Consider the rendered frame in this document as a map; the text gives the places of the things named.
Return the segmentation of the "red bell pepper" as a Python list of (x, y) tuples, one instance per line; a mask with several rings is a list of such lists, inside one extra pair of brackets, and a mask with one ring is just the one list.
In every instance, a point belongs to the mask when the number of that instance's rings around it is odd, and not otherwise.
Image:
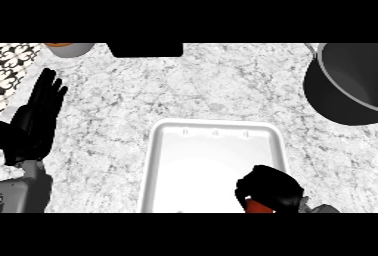
[(261, 203), (258, 203), (255, 200), (248, 199), (245, 212), (246, 213), (271, 213), (273, 210), (268, 207), (265, 207)]

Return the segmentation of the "dark grey pot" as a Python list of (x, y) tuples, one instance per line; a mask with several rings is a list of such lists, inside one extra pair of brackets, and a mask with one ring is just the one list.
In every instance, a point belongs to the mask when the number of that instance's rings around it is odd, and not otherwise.
[(302, 90), (313, 109), (338, 124), (378, 124), (378, 43), (305, 46), (313, 59)]

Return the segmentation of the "white rectangular tray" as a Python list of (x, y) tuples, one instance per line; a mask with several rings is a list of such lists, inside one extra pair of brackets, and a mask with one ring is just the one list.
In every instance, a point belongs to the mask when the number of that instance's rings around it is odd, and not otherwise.
[(271, 124), (161, 119), (149, 134), (137, 211), (240, 213), (236, 181), (257, 165), (289, 170)]

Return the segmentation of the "black rectangular appliance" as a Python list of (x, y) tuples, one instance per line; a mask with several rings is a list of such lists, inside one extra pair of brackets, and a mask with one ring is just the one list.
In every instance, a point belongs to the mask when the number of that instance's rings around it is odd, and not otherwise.
[(180, 57), (183, 55), (181, 43), (109, 43), (107, 47), (116, 58)]

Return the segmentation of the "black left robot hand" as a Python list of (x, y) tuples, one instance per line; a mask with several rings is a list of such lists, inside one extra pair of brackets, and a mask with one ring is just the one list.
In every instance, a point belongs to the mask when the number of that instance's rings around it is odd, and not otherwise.
[(16, 166), (25, 160), (41, 161), (48, 155), (66, 91), (56, 71), (44, 68), (26, 104), (16, 109), (8, 123), (0, 121), (6, 166)]

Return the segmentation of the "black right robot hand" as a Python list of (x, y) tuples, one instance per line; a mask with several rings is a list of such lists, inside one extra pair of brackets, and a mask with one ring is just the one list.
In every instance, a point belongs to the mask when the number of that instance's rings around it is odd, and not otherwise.
[(265, 165), (255, 165), (252, 171), (236, 181), (234, 197), (243, 211), (246, 200), (252, 199), (276, 213), (296, 213), (302, 193), (296, 180)]

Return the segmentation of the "black and white patterned mat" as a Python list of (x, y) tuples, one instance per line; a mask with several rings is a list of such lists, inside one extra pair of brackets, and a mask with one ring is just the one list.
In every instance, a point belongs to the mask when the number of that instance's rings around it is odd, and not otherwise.
[(0, 112), (6, 109), (39, 49), (39, 43), (0, 43)]

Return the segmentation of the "grey bowl with orange contents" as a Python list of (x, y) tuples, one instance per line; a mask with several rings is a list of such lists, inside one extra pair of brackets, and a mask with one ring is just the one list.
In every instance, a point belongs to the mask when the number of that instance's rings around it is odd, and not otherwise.
[(82, 56), (93, 48), (93, 43), (45, 43), (51, 53), (60, 58)]

